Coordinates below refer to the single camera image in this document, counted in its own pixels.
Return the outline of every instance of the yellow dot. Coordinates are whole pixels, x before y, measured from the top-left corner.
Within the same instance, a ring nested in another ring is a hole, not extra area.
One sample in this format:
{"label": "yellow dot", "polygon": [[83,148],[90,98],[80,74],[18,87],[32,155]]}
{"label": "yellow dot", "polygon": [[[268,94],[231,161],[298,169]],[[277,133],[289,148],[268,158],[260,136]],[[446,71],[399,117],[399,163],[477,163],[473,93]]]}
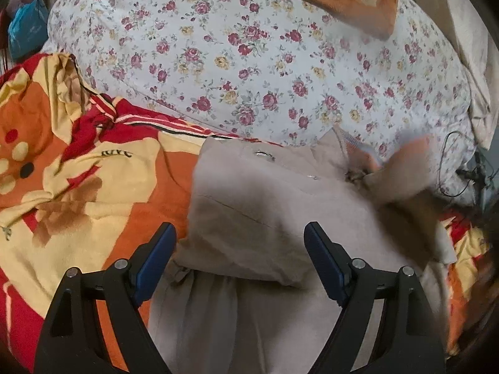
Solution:
{"label": "yellow dot", "polygon": [[16,180],[14,180],[14,177],[11,175],[6,175],[3,179],[2,182],[0,182],[0,194],[8,194],[12,190],[14,190],[14,187],[16,185]]}
{"label": "yellow dot", "polygon": [[0,175],[8,169],[8,159],[0,159]]}
{"label": "yellow dot", "polygon": [[14,149],[12,149],[12,158],[15,161],[23,161],[28,154],[28,144],[26,142],[19,142]]}

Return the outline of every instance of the blue plastic bag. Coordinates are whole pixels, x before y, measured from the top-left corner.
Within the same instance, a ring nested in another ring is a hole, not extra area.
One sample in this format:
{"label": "blue plastic bag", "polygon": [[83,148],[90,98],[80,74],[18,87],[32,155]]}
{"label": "blue plastic bag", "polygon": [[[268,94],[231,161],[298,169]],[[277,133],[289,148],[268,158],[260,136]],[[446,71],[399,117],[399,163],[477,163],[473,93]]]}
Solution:
{"label": "blue plastic bag", "polygon": [[14,61],[43,46],[48,39],[47,21],[43,0],[33,0],[17,10],[8,27],[8,50]]}

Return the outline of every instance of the red polka dot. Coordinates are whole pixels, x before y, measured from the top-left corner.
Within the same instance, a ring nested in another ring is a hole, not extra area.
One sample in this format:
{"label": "red polka dot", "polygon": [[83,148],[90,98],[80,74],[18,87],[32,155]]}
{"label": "red polka dot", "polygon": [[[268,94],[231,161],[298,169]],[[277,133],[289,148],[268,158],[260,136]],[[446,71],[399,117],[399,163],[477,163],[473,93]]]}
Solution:
{"label": "red polka dot", "polygon": [[12,143],[12,142],[14,142],[17,139],[18,135],[19,134],[17,133],[17,129],[11,129],[5,135],[5,142],[6,143]]}

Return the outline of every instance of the white floral fabric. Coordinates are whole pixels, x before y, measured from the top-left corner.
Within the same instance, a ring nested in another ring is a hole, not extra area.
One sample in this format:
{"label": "white floral fabric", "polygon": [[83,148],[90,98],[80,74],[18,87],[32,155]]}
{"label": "white floral fabric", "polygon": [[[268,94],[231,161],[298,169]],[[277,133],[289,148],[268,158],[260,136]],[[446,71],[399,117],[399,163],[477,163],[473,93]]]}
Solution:
{"label": "white floral fabric", "polygon": [[213,130],[306,145],[338,123],[382,159],[459,131],[442,180],[474,149],[462,65],[412,0],[388,41],[302,0],[58,0],[48,33],[96,89]]}

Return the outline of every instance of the blue gripper pad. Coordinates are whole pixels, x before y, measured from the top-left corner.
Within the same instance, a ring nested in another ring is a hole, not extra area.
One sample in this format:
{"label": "blue gripper pad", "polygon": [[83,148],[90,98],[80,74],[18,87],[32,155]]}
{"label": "blue gripper pad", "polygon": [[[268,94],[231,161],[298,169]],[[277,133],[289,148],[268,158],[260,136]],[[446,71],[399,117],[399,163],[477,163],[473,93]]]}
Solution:
{"label": "blue gripper pad", "polygon": [[341,245],[330,241],[317,222],[305,226],[303,241],[328,297],[343,307],[351,280],[350,257]]}
{"label": "blue gripper pad", "polygon": [[168,263],[175,249],[177,241],[175,227],[171,224],[168,224],[168,227],[164,230],[160,227],[151,239],[151,242],[153,241],[156,243],[137,273],[135,293],[133,294],[133,300],[137,307],[153,296],[159,279],[165,270],[166,263]]}

